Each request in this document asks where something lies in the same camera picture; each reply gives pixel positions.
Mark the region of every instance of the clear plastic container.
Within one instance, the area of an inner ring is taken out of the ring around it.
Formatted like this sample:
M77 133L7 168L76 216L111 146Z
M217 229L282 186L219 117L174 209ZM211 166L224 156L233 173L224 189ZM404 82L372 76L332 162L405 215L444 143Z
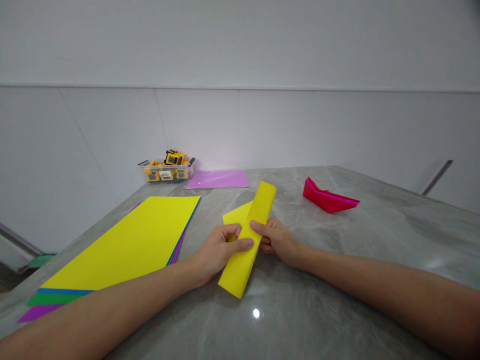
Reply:
M164 158L155 157L138 164L146 183L172 184L189 182L195 173L195 158L184 157L182 165L163 164Z

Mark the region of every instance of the gray table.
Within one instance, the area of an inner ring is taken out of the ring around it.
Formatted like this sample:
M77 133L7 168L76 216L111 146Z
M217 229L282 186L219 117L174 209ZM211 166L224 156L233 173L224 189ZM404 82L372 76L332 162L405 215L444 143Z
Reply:
M277 187L272 216L309 246L424 269L480 289L480 216L338 166L248 170L250 188L145 185L0 303L0 338L50 276L149 196L200 195L179 259L193 254L222 214ZM320 189L361 200L328 214L302 196ZM176 299L111 352L112 359L438 359L388 317L322 280L258 254L241 301L217 285ZM260 316L253 316L258 309Z

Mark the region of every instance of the fingernail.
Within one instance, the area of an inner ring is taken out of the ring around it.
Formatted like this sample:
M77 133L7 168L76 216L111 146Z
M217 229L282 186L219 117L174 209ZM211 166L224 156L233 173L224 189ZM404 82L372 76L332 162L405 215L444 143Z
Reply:
M246 238L244 241L248 248L251 248L254 245L254 241L251 238Z

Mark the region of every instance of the green object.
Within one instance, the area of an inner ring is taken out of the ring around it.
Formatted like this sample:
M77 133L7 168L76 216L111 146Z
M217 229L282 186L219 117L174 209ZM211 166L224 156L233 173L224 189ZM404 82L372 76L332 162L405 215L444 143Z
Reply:
M84 295L72 295L72 294L50 294L38 292L34 297L26 303L27 306L34 305L57 305L68 304L73 300L82 298Z
M50 255L40 255L36 258L34 258L30 263L28 264L28 267L31 269L36 269L40 268L46 263L48 263L56 254L50 254Z

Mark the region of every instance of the red paper boat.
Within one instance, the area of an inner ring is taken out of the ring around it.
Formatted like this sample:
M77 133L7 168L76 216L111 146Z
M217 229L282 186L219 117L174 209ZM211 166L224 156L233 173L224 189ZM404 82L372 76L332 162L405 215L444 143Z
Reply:
M329 214L355 208L360 203L360 200L320 190L310 177L305 180L303 196Z

